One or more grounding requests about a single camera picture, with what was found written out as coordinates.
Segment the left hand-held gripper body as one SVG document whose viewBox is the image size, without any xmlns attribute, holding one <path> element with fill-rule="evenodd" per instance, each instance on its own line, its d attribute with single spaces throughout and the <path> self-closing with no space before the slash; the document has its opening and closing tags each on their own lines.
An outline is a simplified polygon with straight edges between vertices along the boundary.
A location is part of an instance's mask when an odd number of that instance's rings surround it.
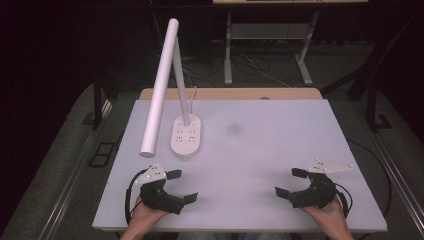
<svg viewBox="0 0 424 240">
<path fill-rule="evenodd" d="M 139 196 L 145 206 L 179 214 L 184 207 L 183 198 L 172 196 L 164 190 L 168 181 L 166 172 L 161 163 L 154 163 L 141 172 L 135 184 L 140 186 Z"/>
</svg>

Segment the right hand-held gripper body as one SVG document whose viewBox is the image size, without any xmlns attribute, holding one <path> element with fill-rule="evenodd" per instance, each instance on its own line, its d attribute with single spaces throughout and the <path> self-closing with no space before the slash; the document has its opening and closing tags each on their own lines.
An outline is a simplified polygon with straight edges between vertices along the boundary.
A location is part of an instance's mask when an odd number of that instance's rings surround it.
<svg viewBox="0 0 424 240">
<path fill-rule="evenodd" d="M 337 189 L 337 184 L 328 177 L 328 174 L 352 169 L 353 166 L 349 164 L 315 159 L 310 166 L 304 169 L 309 172 L 307 179 L 311 184 L 306 190 L 295 193 L 293 207 L 316 206 L 323 208 L 337 196 L 342 202 L 342 207 L 349 209 L 346 197 Z"/>
</svg>

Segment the person's left hand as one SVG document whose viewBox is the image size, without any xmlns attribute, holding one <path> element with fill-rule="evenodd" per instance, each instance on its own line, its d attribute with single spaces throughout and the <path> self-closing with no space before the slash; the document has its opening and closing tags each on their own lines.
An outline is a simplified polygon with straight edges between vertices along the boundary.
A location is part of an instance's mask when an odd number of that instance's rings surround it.
<svg viewBox="0 0 424 240">
<path fill-rule="evenodd" d="M 166 211 L 155 210 L 145 206 L 141 198 L 138 197 L 128 228 L 137 232 L 148 232 L 166 215 Z"/>
</svg>

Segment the person's right hand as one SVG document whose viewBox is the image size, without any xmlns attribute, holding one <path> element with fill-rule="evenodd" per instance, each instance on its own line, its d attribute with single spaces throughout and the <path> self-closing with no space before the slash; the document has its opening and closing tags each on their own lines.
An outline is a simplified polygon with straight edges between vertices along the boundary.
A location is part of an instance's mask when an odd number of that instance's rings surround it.
<svg viewBox="0 0 424 240">
<path fill-rule="evenodd" d="M 303 207 L 302 211 L 308 214 L 324 232 L 347 229 L 343 208 L 337 197 L 323 208 L 309 206 Z"/>
</svg>

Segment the white table mat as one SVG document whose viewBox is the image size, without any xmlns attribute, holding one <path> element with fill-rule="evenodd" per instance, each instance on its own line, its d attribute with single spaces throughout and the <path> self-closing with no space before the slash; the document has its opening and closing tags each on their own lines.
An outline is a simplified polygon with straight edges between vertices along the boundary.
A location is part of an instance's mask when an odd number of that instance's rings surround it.
<svg viewBox="0 0 424 240">
<path fill-rule="evenodd" d="M 314 221 L 276 196 L 276 188 L 300 191 L 309 181 L 292 175 L 315 160 L 347 165 L 330 179 L 353 197 L 347 217 L 354 232 L 377 232 L 386 221 L 325 100 L 196 100 L 201 144 L 189 159 L 170 147 L 177 101 L 166 102 L 156 160 L 182 176 L 166 183 L 174 196 L 195 193 L 195 203 L 170 214 L 155 227 L 164 231 L 314 232 Z"/>
</svg>

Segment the white desk lamp with sockets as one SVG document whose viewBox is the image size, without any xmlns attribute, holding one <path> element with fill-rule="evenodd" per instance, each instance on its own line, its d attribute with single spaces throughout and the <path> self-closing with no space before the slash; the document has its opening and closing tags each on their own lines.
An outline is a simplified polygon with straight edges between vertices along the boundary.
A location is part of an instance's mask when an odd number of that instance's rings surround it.
<svg viewBox="0 0 424 240">
<path fill-rule="evenodd" d="M 153 88 L 150 108 L 140 147 L 142 157 L 153 158 L 159 138 L 166 91 L 171 69 L 174 69 L 181 115 L 173 123 L 170 147 L 180 158 L 190 158 L 200 149 L 202 123 L 190 112 L 187 100 L 180 48 L 178 42 L 179 21 L 171 18 L 165 35 L 159 66 Z"/>
</svg>

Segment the black metal stand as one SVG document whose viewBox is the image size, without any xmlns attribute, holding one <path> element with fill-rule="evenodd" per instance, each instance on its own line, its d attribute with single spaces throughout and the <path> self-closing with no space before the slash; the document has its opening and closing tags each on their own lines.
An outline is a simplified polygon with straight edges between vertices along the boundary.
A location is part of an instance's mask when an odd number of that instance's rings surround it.
<svg viewBox="0 0 424 240">
<path fill-rule="evenodd" d="M 384 114 L 376 112 L 377 107 L 377 89 L 374 85 L 368 88 L 367 92 L 367 109 L 366 121 L 373 132 L 378 132 L 380 129 L 391 129 L 392 125 Z"/>
<path fill-rule="evenodd" d="M 93 80 L 94 91 L 94 123 L 93 129 L 96 130 L 102 122 L 102 88 L 99 75 L 96 74 Z"/>
</svg>

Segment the black rectangular floor frame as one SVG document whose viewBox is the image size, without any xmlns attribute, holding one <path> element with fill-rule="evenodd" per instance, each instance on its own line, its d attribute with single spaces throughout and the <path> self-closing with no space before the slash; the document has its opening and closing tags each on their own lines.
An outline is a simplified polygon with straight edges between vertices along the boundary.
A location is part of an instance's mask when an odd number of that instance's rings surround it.
<svg viewBox="0 0 424 240">
<path fill-rule="evenodd" d="M 89 167 L 104 168 L 108 165 L 115 147 L 114 142 L 100 142 L 88 162 Z"/>
</svg>

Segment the grey metal desk frame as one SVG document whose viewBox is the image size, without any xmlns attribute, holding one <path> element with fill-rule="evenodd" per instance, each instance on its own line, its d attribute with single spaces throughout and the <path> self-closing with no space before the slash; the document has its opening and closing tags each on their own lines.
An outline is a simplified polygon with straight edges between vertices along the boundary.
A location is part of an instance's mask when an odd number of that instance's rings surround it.
<svg viewBox="0 0 424 240">
<path fill-rule="evenodd" d="M 310 46 L 319 12 L 315 11 L 308 22 L 302 23 L 238 23 L 233 21 L 231 13 L 227 14 L 224 58 L 224 84 L 231 86 L 232 40 L 301 40 L 302 49 L 294 55 L 298 70 L 306 86 L 312 86 L 313 80 L 309 74 L 305 58 Z"/>
</svg>

